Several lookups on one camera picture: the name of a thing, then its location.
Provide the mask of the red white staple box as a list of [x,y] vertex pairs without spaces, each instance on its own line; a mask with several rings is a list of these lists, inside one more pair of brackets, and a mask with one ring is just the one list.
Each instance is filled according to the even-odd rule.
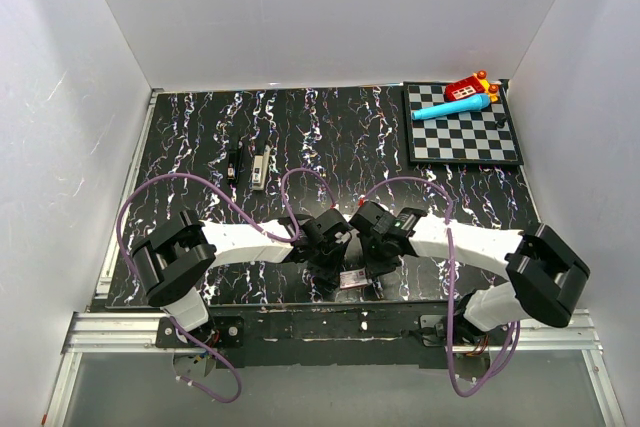
[[343,271],[339,275],[339,288],[341,290],[364,288],[371,283],[372,280],[368,277],[365,269]]

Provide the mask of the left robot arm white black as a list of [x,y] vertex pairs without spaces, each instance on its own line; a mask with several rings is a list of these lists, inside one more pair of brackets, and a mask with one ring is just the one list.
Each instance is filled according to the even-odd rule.
[[180,212],[132,247],[130,258],[147,305],[173,316],[180,337],[200,347],[211,339],[213,324],[196,284],[211,267],[306,263],[313,275],[337,283],[352,227],[334,208],[317,218],[296,219],[300,237],[291,241],[294,224],[289,218],[253,227],[204,221],[192,210]]

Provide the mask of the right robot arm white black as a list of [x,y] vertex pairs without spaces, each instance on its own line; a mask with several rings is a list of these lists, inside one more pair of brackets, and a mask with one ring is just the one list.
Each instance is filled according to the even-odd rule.
[[503,278],[454,305],[443,324],[454,342],[475,344],[495,328],[534,319],[566,327],[590,277],[586,263],[546,224],[496,230],[447,221],[405,208],[393,215],[367,201],[350,220],[369,265],[388,267],[404,257],[452,258]]

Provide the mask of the black stapler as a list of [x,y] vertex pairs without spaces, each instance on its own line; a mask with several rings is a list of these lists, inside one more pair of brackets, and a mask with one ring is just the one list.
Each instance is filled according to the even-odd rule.
[[227,153],[227,173],[226,179],[230,186],[238,184],[240,172],[244,162],[244,143],[239,140],[233,142]]

